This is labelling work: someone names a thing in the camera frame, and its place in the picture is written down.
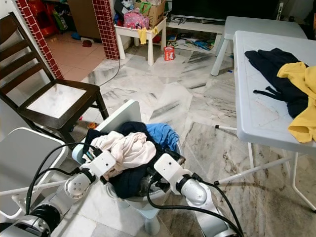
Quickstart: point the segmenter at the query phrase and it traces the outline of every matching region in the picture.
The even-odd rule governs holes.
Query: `blue cloth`
[[[172,130],[166,123],[152,123],[146,125],[147,131],[156,143],[162,146],[163,149],[169,147],[170,150],[177,151],[177,142],[179,135]]]

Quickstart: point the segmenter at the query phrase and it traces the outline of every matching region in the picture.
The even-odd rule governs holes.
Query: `white stool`
[[[139,35],[137,29],[131,29],[127,27],[117,26],[115,27],[115,34],[117,36],[118,42],[118,50],[119,50],[119,57],[120,59],[125,59],[125,52],[123,48],[122,39],[120,36],[130,36],[134,37],[135,39],[135,46],[139,45]],[[162,31],[161,36],[161,50],[163,51],[163,47],[166,47],[166,18],[164,17],[163,20],[156,25],[158,33]],[[157,35],[154,34],[151,30],[147,30],[147,40],[148,40],[148,65],[152,66],[154,64],[154,51],[153,51],[153,38]]]
[[[228,16],[226,18],[224,32],[216,50],[215,56],[217,56],[217,58],[211,71],[213,76],[218,75],[228,42],[229,40],[233,40],[236,31],[249,31],[307,39],[301,27],[295,22]]]

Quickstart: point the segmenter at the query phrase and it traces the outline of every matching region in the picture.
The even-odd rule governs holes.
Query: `plastic table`
[[[55,147],[64,144],[45,134],[28,128],[17,128],[0,142],[0,192],[24,188],[30,185],[33,176],[45,156]],[[68,148],[63,147],[52,154],[42,170],[59,167],[67,156]],[[47,183],[53,172],[47,172],[37,184]],[[32,202],[40,194],[37,189]],[[1,222],[15,220],[24,215],[26,192],[0,197]]]
[[[295,186],[298,152],[315,155],[316,142],[299,143],[289,133],[287,128],[293,119],[288,114],[285,102],[253,93],[254,89],[264,90],[270,84],[258,70],[251,66],[244,53],[249,50],[271,50],[276,47],[293,53],[299,60],[310,66],[316,65],[316,41],[236,31],[234,36],[236,130],[240,140],[281,148],[284,157],[219,180],[217,183],[225,183],[249,173],[285,163],[290,174],[291,187],[316,213],[316,207]]]
[[[213,76],[218,75],[228,42],[233,39],[236,31],[258,32],[307,39],[301,27],[295,22],[228,16],[224,32],[216,50],[215,56],[217,58],[211,71]]]
[[[120,59],[125,59],[125,52],[120,36],[130,36],[134,37],[135,46],[139,46],[139,35],[137,29],[131,29],[127,27],[117,26],[115,27],[115,34],[117,36],[118,51]],[[163,18],[158,25],[156,25],[158,33],[161,31],[161,51],[166,47],[166,17]],[[152,32],[152,30],[147,30],[146,32],[148,40],[148,65],[152,66],[154,64],[154,50],[153,50],[153,38],[157,35]]]

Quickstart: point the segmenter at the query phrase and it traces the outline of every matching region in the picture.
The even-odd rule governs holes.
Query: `wall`
[[[22,26],[24,30],[27,32],[29,38],[33,39],[31,34],[28,31],[28,28],[24,25],[23,18],[21,17],[19,10],[17,9],[16,5],[12,0],[0,0],[0,18],[6,16],[9,12],[13,11],[15,15],[17,16],[18,20],[23,23]],[[13,43],[17,42],[20,39],[20,36],[18,34],[14,34],[11,38],[9,38],[2,46],[1,50],[4,48],[12,45]],[[27,50],[21,51],[5,61],[1,63],[1,66],[3,67],[8,61],[14,60],[18,54],[26,53]],[[4,78],[1,80],[8,81],[11,78],[14,77],[18,72],[15,71],[8,75],[7,78]],[[8,95],[18,104],[21,104],[26,98],[31,96],[36,90],[41,88],[45,83],[48,82],[48,78],[43,72],[38,72],[34,74],[31,78],[24,81],[22,84],[20,84],[16,89],[12,90]],[[0,141],[13,129],[18,127],[28,127],[27,124],[18,116],[6,103],[4,103],[2,100],[0,100]]]

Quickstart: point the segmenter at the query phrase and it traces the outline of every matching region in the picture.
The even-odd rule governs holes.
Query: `clothes pile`
[[[287,103],[293,122],[288,130],[297,141],[316,141],[316,66],[308,67],[293,54],[279,48],[271,51],[247,51],[250,64],[259,70],[270,86],[254,90]]]
[[[119,198],[130,198],[140,194],[142,181],[153,175],[154,164],[162,154],[167,152],[175,160],[179,136],[164,123],[148,124],[126,122],[117,131],[102,133],[88,130],[85,143],[111,152],[116,159],[115,166],[104,174]],[[83,147],[83,158],[91,161],[92,149]]]

